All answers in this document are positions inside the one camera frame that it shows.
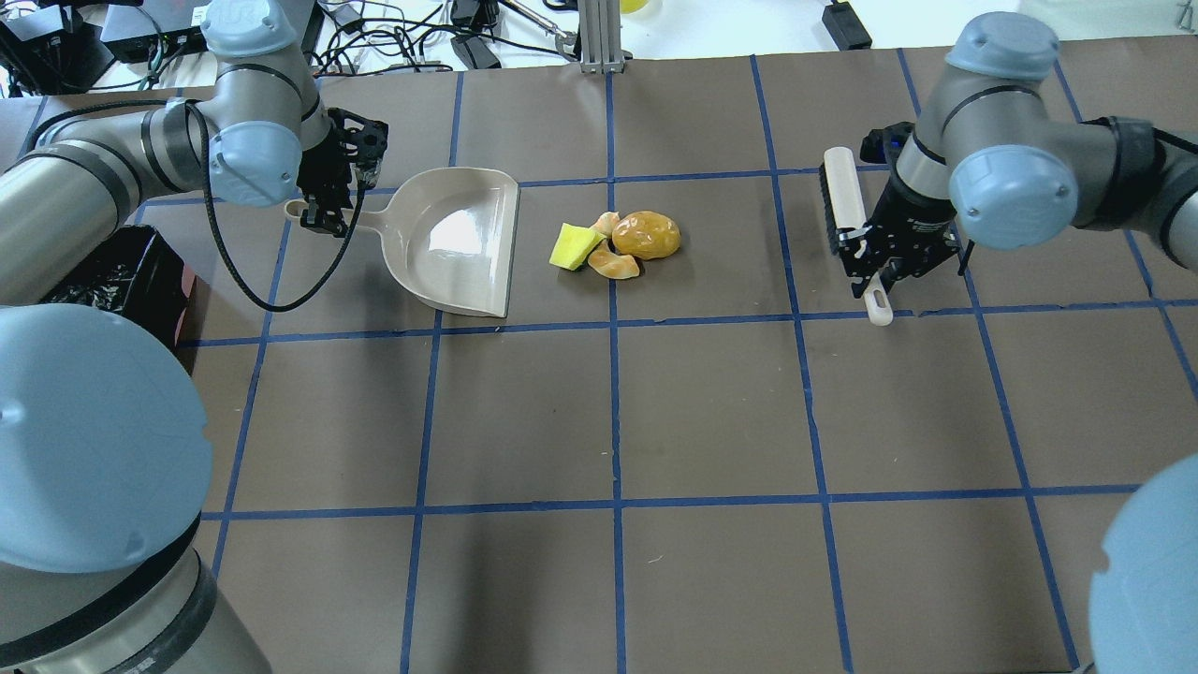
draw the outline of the blue joint cap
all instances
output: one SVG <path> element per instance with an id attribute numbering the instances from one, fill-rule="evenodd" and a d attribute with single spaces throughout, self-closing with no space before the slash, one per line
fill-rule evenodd
<path id="1" fill-rule="evenodd" d="M 1003 250 L 1060 233 L 1077 214 L 1077 193 L 1069 166 L 1029 145 L 978 150 L 949 177 L 949 196 L 966 233 Z"/>
<path id="2" fill-rule="evenodd" d="M 1090 639 L 1102 674 L 1198 672 L 1198 456 L 1124 504 L 1090 582 Z"/>
<path id="3" fill-rule="evenodd" d="M 966 25 L 944 60 L 978 74 L 1041 81 L 1059 51 L 1060 40 L 1042 22 L 1015 12 L 990 12 Z"/>
<path id="4" fill-rule="evenodd" d="M 129 320 L 0 308 L 0 563 L 92 573 L 167 547 L 208 492 L 205 424 L 187 372 Z"/>
<path id="5" fill-rule="evenodd" d="M 276 0 L 212 0 L 200 31 L 208 50 L 225 59 L 270 54 L 297 40 Z"/>
<path id="6" fill-rule="evenodd" d="M 288 127 L 243 121 L 212 136 L 208 175 L 212 193 L 243 206 L 282 204 L 295 190 L 303 148 Z"/>

